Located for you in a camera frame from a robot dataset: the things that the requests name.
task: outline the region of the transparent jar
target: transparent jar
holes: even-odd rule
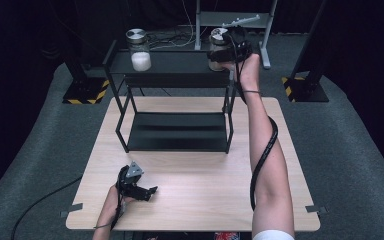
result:
[[[225,50],[230,44],[229,39],[224,39],[222,34],[227,32],[226,28],[215,28],[211,31],[210,34],[210,51],[216,52],[220,50]],[[213,71],[223,71],[223,67],[220,66],[218,62],[212,62],[208,60],[208,66]]]
[[[143,72],[151,68],[151,55],[146,32],[142,29],[131,29],[126,33],[133,69]]]

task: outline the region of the jar with white contents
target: jar with white contents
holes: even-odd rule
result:
[[[146,32],[142,29],[131,29],[126,33],[133,69],[143,72],[151,68],[151,55]]]

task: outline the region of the wooden table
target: wooden table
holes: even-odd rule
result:
[[[222,97],[135,97],[140,111],[219,111]],[[296,231],[315,231],[313,205],[279,103],[263,98],[268,114],[279,127],[279,141],[288,165]],[[132,202],[115,230],[127,231],[251,231],[249,199],[251,170],[246,105],[237,99],[233,110],[234,135],[229,154],[224,152],[131,151],[126,153],[114,129],[120,111],[113,99],[73,204],[83,209],[69,213],[69,229],[93,229],[108,188],[118,172],[135,161],[145,172],[138,186],[158,186],[149,202]],[[128,138],[133,110],[126,113],[122,134]]]

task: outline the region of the power cord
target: power cord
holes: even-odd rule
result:
[[[35,203],[33,203],[32,205],[30,205],[30,206],[23,212],[23,214],[21,214],[21,216],[18,218],[17,222],[15,223],[15,225],[14,225],[14,227],[13,227],[13,229],[12,229],[11,239],[12,239],[12,240],[15,239],[15,232],[17,231],[17,227],[18,227],[18,225],[20,224],[21,220],[23,220],[24,216],[25,216],[25,215],[26,215],[26,214],[27,214],[27,213],[28,213],[34,206],[36,206],[38,203],[40,203],[42,200],[46,199],[47,197],[49,197],[49,196],[51,196],[51,195],[53,195],[53,194],[55,194],[55,193],[57,193],[57,192],[63,190],[64,188],[67,188],[67,187],[73,185],[73,184],[76,183],[76,182],[78,182],[80,179],[82,179],[82,177],[83,177],[83,174],[82,174],[82,176],[80,176],[80,177],[76,178],[75,180],[71,181],[70,183],[68,183],[68,184],[66,184],[66,185],[64,185],[64,186],[62,186],[62,187],[60,187],[60,188],[58,188],[57,190],[55,190],[55,191],[53,191],[53,192],[51,192],[51,193],[46,194],[44,197],[40,198],[40,199],[37,200]]]

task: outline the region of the metal lid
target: metal lid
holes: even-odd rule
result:
[[[126,33],[127,41],[129,43],[140,44],[146,42],[146,32],[142,29],[130,29]]]
[[[218,45],[218,46],[229,44],[230,43],[229,40],[228,39],[224,39],[223,36],[222,36],[222,34],[226,33],[226,32],[227,32],[226,28],[214,28],[211,31],[211,37],[210,37],[211,43],[215,44],[215,45]]]

